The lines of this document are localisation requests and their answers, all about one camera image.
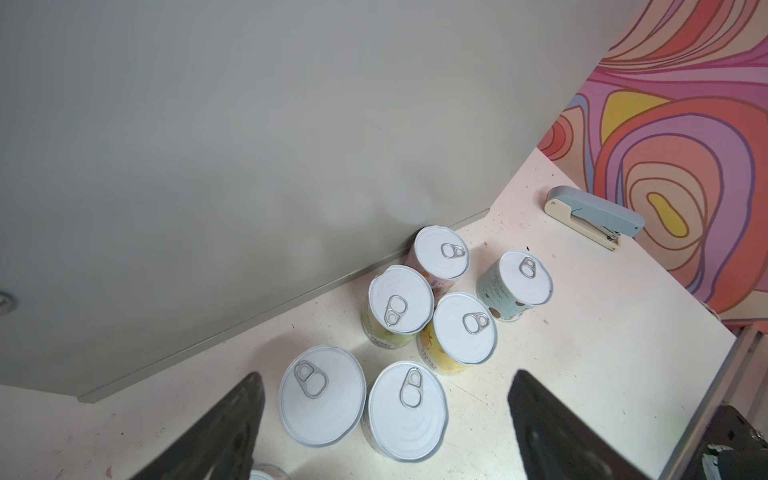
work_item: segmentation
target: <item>white table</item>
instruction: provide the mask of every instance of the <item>white table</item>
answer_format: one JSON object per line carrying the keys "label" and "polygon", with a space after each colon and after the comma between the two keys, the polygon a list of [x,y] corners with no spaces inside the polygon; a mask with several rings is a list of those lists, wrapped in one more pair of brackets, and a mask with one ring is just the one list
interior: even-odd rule
{"label": "white table", "polygon": [[277,418],[290,361],[321,343],[351,351],[369,381],[415,343],[374,346],[360,310],[373,274],[340,286],[94,405],[0,387],[0,477],[128,478],[168,447],[224,393],[261,372],[267,404],[257,461],[305,478],[525,478],[506,402],[527,369],[597,434],[657,477],[723,362],[733,336],[633,240],[612,253],[548,217],[551,187],[572,182],[536,150],[488,216],[459,231],[472,265],[454,290],[503,252],[526,250],[549,269],[551,302],[499,323],[494,356],[440,379],[450,408],[445,441],[420,464],[399,464],[368,445],[360,428],[340,443],[308,449]]}

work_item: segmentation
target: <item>can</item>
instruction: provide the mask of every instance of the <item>can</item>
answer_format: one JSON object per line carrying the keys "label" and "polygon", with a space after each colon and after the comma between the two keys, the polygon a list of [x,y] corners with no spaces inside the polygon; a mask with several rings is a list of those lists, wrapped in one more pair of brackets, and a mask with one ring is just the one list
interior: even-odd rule
{"label": "can", "polygon": [[437,225],[424,227],[416,235],[405,265],[427,279],[438,299],[466,273],[469,268],[469,248],[450,228]]}
{"label": "can", "polygon": [[366,402],[366,377],[344,349],[319,345],[291,362],[277,409],[286,433],[308,447],[327,447],[355,428]]}
{"label": "can", "polygon": [[416,345],[429,368],[454,375],[491,358],[497,342],[488,307],[474,295],[455,292],[440,299]]}
{"label": "can", "polygon": [[510,250],[478,278],[477,293],[495,318],[512,322],[552,298],[552,277],[538,258]]}
{"label": "can", "polygon": [[362,432],[371,446],[398,462],[421,462],[438,451],[448,427],[445,391],[417,362],[395,362],[370,386]]}
{"label": "can", "polygon": [[392,265],[371,281],[362,329],[374,345],[397,349],[416,337],[434,308],[425,278],[408,266]]}
{"label": "can", "polygon": [[290,477],[275,465],[261,463],[252,467],[248,480],[290,480]]}

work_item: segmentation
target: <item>gray panel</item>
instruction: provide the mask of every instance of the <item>gray panel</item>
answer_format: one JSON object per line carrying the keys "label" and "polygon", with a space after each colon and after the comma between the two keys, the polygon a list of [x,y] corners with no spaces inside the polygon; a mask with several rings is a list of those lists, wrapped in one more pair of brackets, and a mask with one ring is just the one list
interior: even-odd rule
{"label": "gray panel", "polygon": [[[464,220],[458,223],[455,223],[450,227],[457,230],[465,225],[469,225],[470,223],[485,217],[485,215],[488,214],[489,210],[490,209],[487,208],[482,212],[480,212],[479,214],[475,214],[469,218],[465,218]],[[406,242],[408,245],[413,242],[413,238],[415,238],[416,233],[417,232],[415,232],[408,239],[408,241]],[[280,315],[281,313],[287,312],[293,307],[301,305],[302,303],[307,302],[315,298],[316,296],[323,295],[325,292],[329,292],[330,290],[333,290],[339,285],[343,285],[346,282],[354,280],[358,276],[362,276],[362,275],[365,275],[366,273],[372,272],[375,269],[379,268],[380,266],[385,266],[387,264],[394,264],[394,263],[402,263],[403,260],[405,259],[404,256],[407,251],[408,251],[407,247],[403,247],[397,250],[395,253],[391,253],[387,255],[386,257],[382,258],[378,262],[372,263],[371,265],[368,265],[365,268],[362,268],[360,270],[357,270],[356,272],[352,272],[348,275],[345,275],[339,279],[334,280],[333,282],[328,282],[325,285],[312,290],[311,292],[307,292],[307,293],[304,293],[303,295],[299,295],[298,297],[288,300],[287,302],[281,305],[278,305],[272,309],[269,309],[266,312],[259,313],[258,315],[252,318],[249,318],[242,323],[238,323],[237,325],[231,326],[230,328],[224,330],[223,332],[218,333],[212,337],[209,337],[196,345],[191,345],[179,352],[172,353],[171,355],[165,357],[164,359],[158,360],[154,363],[151,363],[150,365],[141,367],[139,368],[139,370],[128,373],[127,375],[122,376],[121,378],[116,379],[113,382],[109,382],[107,385],[99,386],[95,390],[91,390],[90,392],[87,392],[79,396],[78,401],[83,403],[98,402],[99,400],[109,395],[112,395],[115,392],[119,392],[120,390],[138,382],[139,380],[146,379],[150,375],[154,375],[157,372],[161,372],[164,369],[168,368],[169,366],[175,363],[179,363],[181,360],[188,359],[192,355],[202,352],[203,350],[211,346],[214,346],[217,343],[221,343],[224,340],[230,339],[233,336],[237,335],[238,333],[242,333],[248,330],[249,328],[258,325],[259,323],[267,321],[270,318]]]}
{"label": "gray panel", "polygon": [[490,206],[641,0],[0,7],[0,382],[81,395]]}

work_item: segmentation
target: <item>pink wall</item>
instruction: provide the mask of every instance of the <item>pink wall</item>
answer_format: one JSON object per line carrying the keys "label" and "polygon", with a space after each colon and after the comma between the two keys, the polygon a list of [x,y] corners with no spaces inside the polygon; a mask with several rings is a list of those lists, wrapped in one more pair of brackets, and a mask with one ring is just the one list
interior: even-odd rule
{"label": "pink wall", "polygon": [[541,140],[723,320],[768,320],[768,2],[650,0]]}

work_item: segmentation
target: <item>stapler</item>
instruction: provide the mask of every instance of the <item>stapler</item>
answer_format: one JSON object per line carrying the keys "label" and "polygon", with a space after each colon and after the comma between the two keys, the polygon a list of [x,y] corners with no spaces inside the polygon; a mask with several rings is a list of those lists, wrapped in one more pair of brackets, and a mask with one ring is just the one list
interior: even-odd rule
{"label": "stapler", "polygon": [[634,237],[645,227],[638,212],[567,185],[549,191],[544,211],[609,250],[618,249],[622,233]]}

